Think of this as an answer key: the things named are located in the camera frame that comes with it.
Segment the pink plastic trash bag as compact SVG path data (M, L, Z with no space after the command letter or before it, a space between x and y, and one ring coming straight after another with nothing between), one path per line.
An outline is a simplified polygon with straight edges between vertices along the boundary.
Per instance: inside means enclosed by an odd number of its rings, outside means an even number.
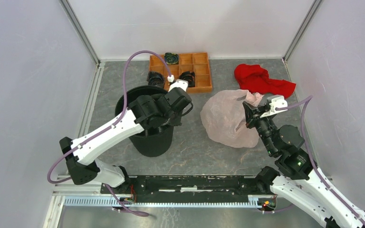
M254 128L246 127L243 102L258 106L260 93L248 90L223 90L213 95L200 111L202 125L208 137L233 148L254 148L259 135Z

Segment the black plastic trash bin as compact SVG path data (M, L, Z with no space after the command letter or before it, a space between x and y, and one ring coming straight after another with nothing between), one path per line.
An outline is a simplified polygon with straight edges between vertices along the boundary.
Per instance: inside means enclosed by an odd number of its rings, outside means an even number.
M158 100L167 94L155 86L138 86L126 93L127 109L133 111L136 124L144 131L129 137L134 147L146 157L164 154L171 146L173 126L167 121Z

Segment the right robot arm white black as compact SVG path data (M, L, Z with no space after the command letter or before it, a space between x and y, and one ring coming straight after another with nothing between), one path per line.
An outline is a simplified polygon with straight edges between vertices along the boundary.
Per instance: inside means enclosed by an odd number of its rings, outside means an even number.
M258 192L283 197L324 228L365 228L365 210L349 201L329 181L301 147L305 139L297 127L278 128L272 105L254 107L243 102L246 127L255 128L278 169L266 166L256 176Z

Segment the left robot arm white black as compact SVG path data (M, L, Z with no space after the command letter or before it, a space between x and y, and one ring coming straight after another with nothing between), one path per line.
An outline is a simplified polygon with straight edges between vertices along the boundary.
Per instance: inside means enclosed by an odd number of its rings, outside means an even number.
M179 87L166 94L141 95L132 101L126 111L93 132L77 138L65 137L60 146L75 185L98 181L113 187L118 193L130 189L130 180L120 166L99 160L99 156L122 140L170 124L185 115L183 110L192 104L190 96Z

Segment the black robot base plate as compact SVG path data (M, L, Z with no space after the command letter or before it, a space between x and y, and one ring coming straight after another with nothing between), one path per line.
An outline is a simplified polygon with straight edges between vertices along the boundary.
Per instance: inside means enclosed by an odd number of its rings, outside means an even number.
M249 197L274 198L255 176L137 175L129 176L112 192L138 203L246 203Z

